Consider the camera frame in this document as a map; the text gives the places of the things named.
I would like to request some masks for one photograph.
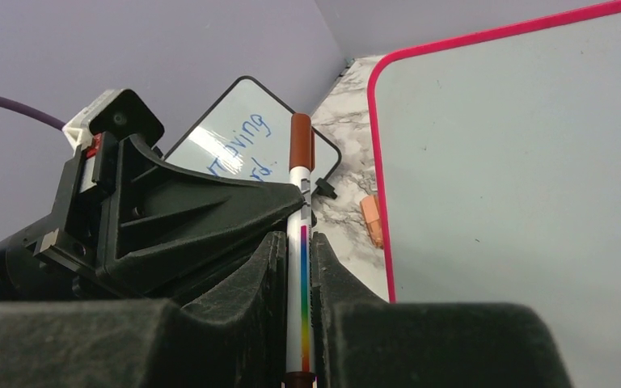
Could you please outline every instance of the marble table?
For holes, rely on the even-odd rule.
[[[388,300],[384,251],[374,247],[360,201],[377,193],[366,88],[382,57],[356,59],[312,115],[313,126],[341,150],[341,164],[328,182],[337,198],[313,199],[314,230],[325,233],[339,261],[368,288]]]

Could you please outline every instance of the marker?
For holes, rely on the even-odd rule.
[[[287,221],[287,357],[285,388],[311,388],[315,350],[311,324],[311,171],[315,166],[311,118],[291,116],[289,181],[303,194],[303,206]]]

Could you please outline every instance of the small whiteboard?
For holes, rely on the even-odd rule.
[[[390,299],[529,306],[621,387],[621,1],[392,53],[368,99]]]
[[[168,152],[166,161],[226,178],[288,183],[293,113],[254,78],[241,77]],[[315,130],[313,190],[340,160],[339,149]]]

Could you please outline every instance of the red border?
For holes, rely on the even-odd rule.
[[[436,51],[453,49],[461,46],[467,46],[469,44],[486,42],[488,40],[505,38],[513,35],[526,34],[527,32],[543,30],[544,28],[563,26],[565,24],[580,22],[582,20],[595,19],[602,16],[617,14],[620,12],[621,0],[604,2],[602,4],[587,6],[585,8],[564,12],[562,14],[545,16],[539,19],[511,24],[504,27],[498,27],[492,30],[476,32],[470,35],[458,36],[447,40],[439,40],[437,42],[423,44],[421,46],[404,48],[386,55],[384,58],[382,58],[380,62],[378,62],[372,74],[370,75],[370,80],[368,81],[368,109],[370,110],[370,129],[373,138],[375,174],[377,176],[377,188],[379,194],[379,212],[381,214],[380,218],[382,219],[382,231],[384,232],[384,259],[385,267],[387,269],[387,287],[389,289],[389,302],[396,302],[396,290],[394,285],[394,269],[391,262],[391,240],[389,235],[389,221],[387,217],[387,193],[384,189],[384,174],[382,170],[382,148],[380,147],[379,142],[377,107],[375,105],[376,103],[374,95],[375,86],[377,85],[380,73],[390,63],[400,61],[405,58],[434,53]]]

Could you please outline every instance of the cable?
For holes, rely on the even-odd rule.
[[[38,111],[35,108],[25,105],[24,103],[13,101],[12,99],[0,97],[0,108],[8,109],[9,111],[31,117],[34,120],[40,121],[47,125],[51,125],[59,131],[63,130],[63,126],[65,125],[64,122],[60,121],[56,117],[49,116],[42,111]]]

